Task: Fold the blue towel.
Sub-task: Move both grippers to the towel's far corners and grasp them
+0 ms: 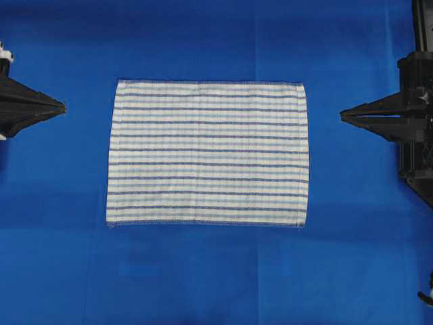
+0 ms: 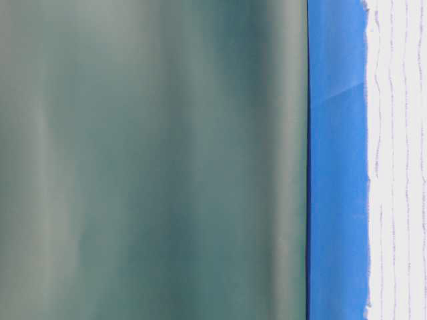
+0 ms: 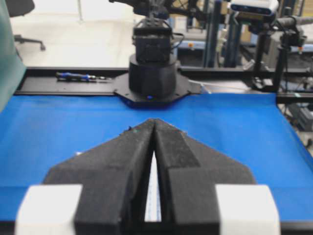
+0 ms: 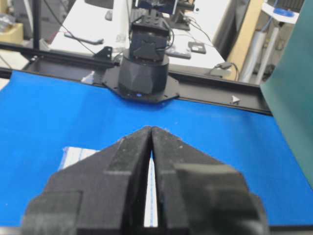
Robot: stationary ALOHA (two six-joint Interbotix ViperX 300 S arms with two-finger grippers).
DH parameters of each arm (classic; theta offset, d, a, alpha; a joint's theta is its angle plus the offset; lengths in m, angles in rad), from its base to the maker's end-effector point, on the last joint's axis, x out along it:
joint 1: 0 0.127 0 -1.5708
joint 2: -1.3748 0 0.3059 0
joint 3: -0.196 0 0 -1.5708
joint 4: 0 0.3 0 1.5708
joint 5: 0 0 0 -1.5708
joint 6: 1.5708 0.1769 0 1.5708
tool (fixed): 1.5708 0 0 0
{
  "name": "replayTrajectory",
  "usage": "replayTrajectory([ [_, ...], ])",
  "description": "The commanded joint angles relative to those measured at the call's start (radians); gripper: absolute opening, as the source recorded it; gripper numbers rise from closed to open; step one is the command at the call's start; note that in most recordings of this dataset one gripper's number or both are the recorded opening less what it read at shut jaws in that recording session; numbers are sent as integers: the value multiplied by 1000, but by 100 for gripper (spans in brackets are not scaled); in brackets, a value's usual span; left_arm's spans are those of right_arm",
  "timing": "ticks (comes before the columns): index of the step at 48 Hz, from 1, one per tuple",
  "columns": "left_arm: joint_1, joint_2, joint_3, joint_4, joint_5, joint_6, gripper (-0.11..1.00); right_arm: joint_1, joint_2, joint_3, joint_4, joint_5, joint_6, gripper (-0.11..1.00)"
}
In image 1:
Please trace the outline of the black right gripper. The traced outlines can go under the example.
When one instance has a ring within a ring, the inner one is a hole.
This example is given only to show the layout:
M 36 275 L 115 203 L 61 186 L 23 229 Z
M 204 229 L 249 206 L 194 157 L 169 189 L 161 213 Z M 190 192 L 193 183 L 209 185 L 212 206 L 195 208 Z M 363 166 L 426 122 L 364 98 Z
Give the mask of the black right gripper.
M 420 197 L 432 197 L 432 53 L 414 51 L 398 61 L 400 91 L 340 113 L 342 122 L 400 142 L 399 175 Z M 401 118 L 408 135 L 402 140 Z

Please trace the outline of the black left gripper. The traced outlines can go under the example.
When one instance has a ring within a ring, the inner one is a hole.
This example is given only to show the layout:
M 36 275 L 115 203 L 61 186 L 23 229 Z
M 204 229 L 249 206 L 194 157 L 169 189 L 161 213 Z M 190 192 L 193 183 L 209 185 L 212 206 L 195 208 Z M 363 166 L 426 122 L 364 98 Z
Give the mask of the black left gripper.
M 1 140 L 12 138 L 21 130 L 66 113 L 65 105 L 8 77 L 13 54 L 1 43 Z M 12 112 L 14 108 L 42 106 L 54 110 Z

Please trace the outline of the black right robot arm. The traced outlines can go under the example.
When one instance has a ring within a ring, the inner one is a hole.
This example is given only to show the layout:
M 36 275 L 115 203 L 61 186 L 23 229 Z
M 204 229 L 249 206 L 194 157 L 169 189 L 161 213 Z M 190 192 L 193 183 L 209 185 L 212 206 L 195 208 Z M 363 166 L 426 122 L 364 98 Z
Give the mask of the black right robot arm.
M 399 146 L 399 176 L 432 204 L 432 2 L 413 1 L 415 51 L 397 62 L 400 91 L 343 110 L 343 122 Z

